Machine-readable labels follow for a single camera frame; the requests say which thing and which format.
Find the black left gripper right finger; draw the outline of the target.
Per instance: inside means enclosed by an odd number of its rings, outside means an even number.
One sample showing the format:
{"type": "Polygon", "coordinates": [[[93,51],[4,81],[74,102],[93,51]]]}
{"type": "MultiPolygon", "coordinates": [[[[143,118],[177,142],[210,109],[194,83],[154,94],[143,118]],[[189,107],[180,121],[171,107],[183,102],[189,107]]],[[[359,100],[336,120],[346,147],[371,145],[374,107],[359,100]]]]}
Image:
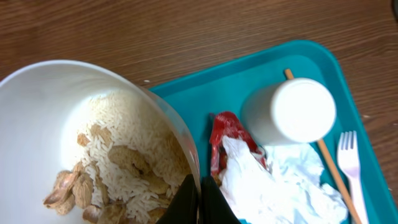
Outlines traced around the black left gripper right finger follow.
{"type": "Polygon", "coordinates": [[[201,211],[204,224],[241,224],[211,176],[201,180],[201,211]]]}

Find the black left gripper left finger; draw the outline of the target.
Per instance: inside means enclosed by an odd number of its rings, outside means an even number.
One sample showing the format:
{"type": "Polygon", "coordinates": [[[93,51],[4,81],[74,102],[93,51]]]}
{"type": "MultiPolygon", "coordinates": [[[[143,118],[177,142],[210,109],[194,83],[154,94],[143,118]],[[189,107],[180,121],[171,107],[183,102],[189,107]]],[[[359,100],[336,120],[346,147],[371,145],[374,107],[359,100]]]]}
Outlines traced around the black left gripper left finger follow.
{"type": "Polygon", "coordinates": [[[192,174],[188,174],[166,212],[156,224],[196,224],[198,193],[192,174]]]}

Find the white napkin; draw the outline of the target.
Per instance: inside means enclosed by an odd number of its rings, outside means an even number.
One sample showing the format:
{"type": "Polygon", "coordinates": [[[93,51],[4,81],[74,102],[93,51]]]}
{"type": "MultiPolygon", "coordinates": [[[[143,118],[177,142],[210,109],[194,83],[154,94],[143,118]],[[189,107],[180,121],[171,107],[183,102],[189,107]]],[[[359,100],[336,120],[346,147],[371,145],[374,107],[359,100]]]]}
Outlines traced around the white napkin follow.
{"type": "Polygon", "coordinates": [[[263,167],[248,145],[224,137],[226,169],[220,190],[234,215],[248,223],[341,223],[348,209],[339,191],[322,184],[324,171],[309,144],[267,146],[263,167]]]}

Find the white paper cup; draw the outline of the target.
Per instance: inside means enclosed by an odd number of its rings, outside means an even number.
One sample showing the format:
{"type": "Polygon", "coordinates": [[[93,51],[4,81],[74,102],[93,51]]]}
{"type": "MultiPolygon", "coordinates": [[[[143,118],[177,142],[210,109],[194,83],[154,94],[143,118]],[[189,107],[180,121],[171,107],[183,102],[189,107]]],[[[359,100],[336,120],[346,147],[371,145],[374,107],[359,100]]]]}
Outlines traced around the white paper cup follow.
{"type": "Polygon", "coordinates": [[[260,145],[311,143],[336,120],[329,90],[309,78],[294,78],[255,91],[244,102],[241,121],[260,145]]]}

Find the white bowl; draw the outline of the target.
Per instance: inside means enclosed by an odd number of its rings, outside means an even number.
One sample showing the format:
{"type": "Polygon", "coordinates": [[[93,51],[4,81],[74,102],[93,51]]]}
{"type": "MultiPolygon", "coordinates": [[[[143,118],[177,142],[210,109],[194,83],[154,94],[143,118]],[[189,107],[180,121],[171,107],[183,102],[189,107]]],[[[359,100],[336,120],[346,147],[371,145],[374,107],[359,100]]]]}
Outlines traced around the white bowl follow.
{"type": "Polygon", "coordinates": [[[129,90],[143,97],[171,127],[200,183],[195,142],[179,114],[161,97],[90,63],[49,60],[23,67],[1,82],[1,222],[81,223],[44,207],[56,174],[73,167],[66,145],[71,115],[91,96],[129,90]]]}

